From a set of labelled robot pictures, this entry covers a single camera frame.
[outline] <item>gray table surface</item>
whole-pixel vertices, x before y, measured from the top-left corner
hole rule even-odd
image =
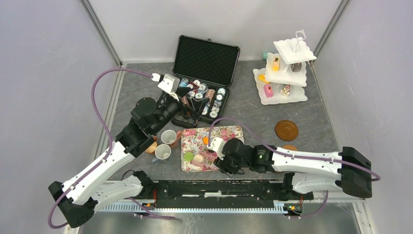
[[[127,68],[146,73],[171,73],[173,63],[140,63],[128,64]],[[317,84],[312,72],[307,66],[307,87],[304,88],[308,100],[278,105],[262,105],[256,88],[252,69],[265,67],[262,61],[239,61],[232,85],[230,96],[224,110],[224,117],[235,118],[249,126],[266,143],[275,146],[292,144],[300,151],[331,152],[337,150],[331,125],[328,121]],[[111,133],[116,136],[125,127],[130,118],[131,110],[136,102],[145,97],[158,100],[161,90],[157,83],[146,77],[126,73],[120,91],[116,112],[113,119]],[[299,135],[293,141],[283,141],[277,137],[274,127],[278,121],[288,119],[296,123]],[[236,123],[224,120],[218,126],[235,125]],[[198,127],[208,127],[206,123],[199,123]],[[159,136],[167,129],[175,131],[182,127],[168,123]],[[252,135],[243,129],[244,141],[248,145],[260,144]],[[143,153],[134,161],[125,165],[114,173],[109,180],[120,180],[129,169],[144,170],[153,180],[159,179],[227,179],[228,176],[220,172],[183,172],[181,169],[180,147],[172,150],[170,159],[161,164],[153,164],[154,155]],[[236,175],[234,178],[283,178],[283,174],[259,174],[245,170],[245,175]]]

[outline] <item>open case lid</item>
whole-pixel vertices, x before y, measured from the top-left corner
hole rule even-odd
[[[230,86],[240,48],[209,40],[180,36],[173,72],[193,79]]]

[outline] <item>brown saucer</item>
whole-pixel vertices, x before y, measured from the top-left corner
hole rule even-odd
[[[281,140],[291,141],[298,136],[298,127],[289,120],[281,120],[275,125],[275,134]]]
[[[298,151],[298,149],[294,145],[284,145],[282,148],[286,150]]]

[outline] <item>white mug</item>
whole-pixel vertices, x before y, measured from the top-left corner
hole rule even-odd
[[[177,133],[174,130],[166,130],[161,135],[161,141],[169,145],[170,147],[174,148],[178,145],[178,140],[181,138],[182,131],[178,131]]]
[[[165,145],[165,144],[158,145],[158,147],[156,147],[156,150],[155,150],[156,158],[152,160],[152,163],[160,163],[164,160],[167,160],[170,156],[170,153],[171,153],[171,149],[168,145]]]

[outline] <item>mug handle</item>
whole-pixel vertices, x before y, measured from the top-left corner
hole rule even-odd
[[[156,157],[156,158],[152,159],[152,163],[153,164],[159,164],[159,163],[162,163],[162,160],[160,160]]]
[[[181,138],[181,136],[182,136],[182,131],[176,132],[176,141],[178,141],[179,138]]]

